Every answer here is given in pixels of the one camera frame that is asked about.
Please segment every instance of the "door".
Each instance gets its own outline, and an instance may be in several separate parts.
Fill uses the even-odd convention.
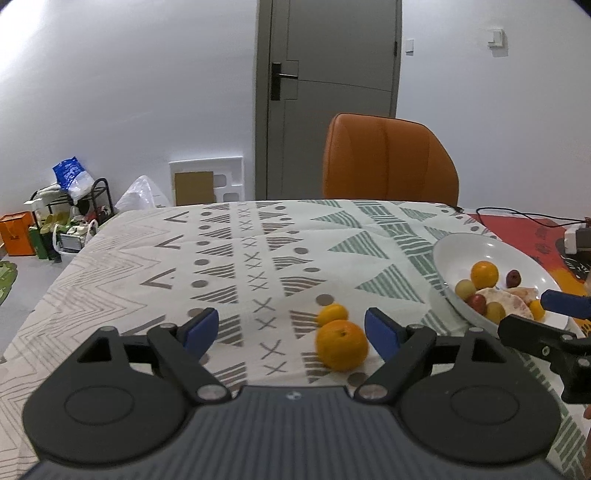
[[[322,198],[336,114],[394,113],[397,14],[397,0],[272,0],[267,198]]]

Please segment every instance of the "black cable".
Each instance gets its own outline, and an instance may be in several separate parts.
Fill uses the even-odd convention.
[[[522,215],[526,218],[528,218],[529,220],[531,220],[532,222],[537,223],[538,225],[542,225],[548,228],[557,228],[559,226],[569,226],[569,225],[578,225],[580,223],[587,223],[586,220],[578,220],[576,218],[565,218],[565,217],[555,217],[553,215],[543,215],[541,213],[524,213],[524,212],[520,212],[519,210],[515,210],[513,208],[501,208],[501,207],[480,207],[476,209],[476,215],[478,216],[478,221],[484,225],[485,223],[482,221],[482,217],[480,215],[480,211],[481,210],[503,210],[504,212],[512,212],[512,213],[516,213],[517,215]],[[547,225],[545,223],[539,222],[538,220],[536,220],[535,218],[530,217],[530,215],[535,215],[538,217],[544,217],[544,218],[549,218],[549,219],[554,219],[554,220],[569,220],[569,223],[560,223],[560,224],[556,224],[556,225]]]

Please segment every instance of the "blue gripper pad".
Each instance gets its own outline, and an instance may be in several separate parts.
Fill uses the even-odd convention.
[[[177,330],[177,340],[187,352],[201,358],[217,338],[219,314],[215,309],[205,309]]]
[[[365,312],[365,335],[384,362],[390,360],[408,338],[404,327],[375,307]]]
[[[591,318],[591,299],[555,290],[546,290],[540,297],[542,308],[577,319]]]

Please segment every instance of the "orange fruit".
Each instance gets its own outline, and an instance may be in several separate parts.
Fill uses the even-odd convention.
[[[477,290],[492,288],[499,281],[499,270],[494,263],[477,262],[470,271],[470,280]]]
[[[327,367],[337,372],[361,365],[368,351],[363,330],[347,320],[333,320],[316,333],[316,354]]]
[[[546,311],[542,308],[542,302],[539,300],[532,301],[528,307],[530,308],[531,314],[534,316],[534,320],[536,322],[539,322],[544,318],[544,315],[546,315]]]
[[[316,321],[321,327],[333,320],[349,320],[349,312],[342,305],[331,303],[324,307],[316,316]]]

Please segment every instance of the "white plate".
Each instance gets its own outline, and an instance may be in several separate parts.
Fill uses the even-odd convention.
[[[454,292],[456,284],[470,278],[472,266],[481,260],[493,262],[499,269],[499,283],[496,285],[499,288],[506,287],[505,277],[511,270],[519,270],[520,287],[537,288],[540,295],[546,290],[561,291],[538,262],[500,240],[475,233],[453,233],[443,237],[433,247],[433,261],[443,283],[443,292],[460,315],[491,335],[496,336],[497,325],[476,313]],[[560,329],[564,329],[568,321],[567,316],[554,312],[546,312],[544,316],[545,324]]]

